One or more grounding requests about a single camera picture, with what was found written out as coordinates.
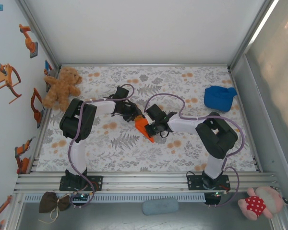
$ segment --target gray sponge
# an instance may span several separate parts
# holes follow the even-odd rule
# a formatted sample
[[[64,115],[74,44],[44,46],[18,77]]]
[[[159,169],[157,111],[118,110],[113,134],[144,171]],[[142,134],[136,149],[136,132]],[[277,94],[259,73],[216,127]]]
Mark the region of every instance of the gray sponge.
[[[178,201],[175,198],[147,200],[142,205],[143,213],[147,216],[176,212],[178,209]]]

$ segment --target gray leaf pattern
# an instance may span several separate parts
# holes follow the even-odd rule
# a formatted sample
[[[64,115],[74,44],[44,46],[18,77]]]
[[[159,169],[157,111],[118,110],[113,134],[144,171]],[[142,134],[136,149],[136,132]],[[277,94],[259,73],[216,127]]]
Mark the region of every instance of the gray leaf pattern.
[[[83,77],[83,82],[77,86],[82,92],[79,96],[82,100],[109,96],[117,86],[130,83],[135,87],[131,101],[141,110],[149,97],[167,92],[182,97],[186,101],[183,114],[194,116],[205,116],[212,111],[204,105],[205,88],[211,85],[227,88],[233,86],[225,66],[101,66],[76,69]],[[178,112],[182,106],[181,101],[169,96],[156,97],[150,102],[152,104],[157,104],[166,113]],[[69,165],[67,150],[70,139],[66,140],[59,128],[63,114],[60,110],[51,112],[37,171],[63,172]],[[236,98],[232,109],[220,114],[236,121],[244,131]],[[86,139],[85,159],[88,170],[186,172],[204,169],[208,153],[197,135],[170,133],[167,138],[158,135],[154,140],[154,143],[150,142],[135,129],[134,122],[126,123],[121,116],[97,116],[94,118],[91,135]],[[239,136],[230,152],[237,150],[240,144]],[[256,170],[248,140],[240,154],[228,159],[228,165],[238,171]]]

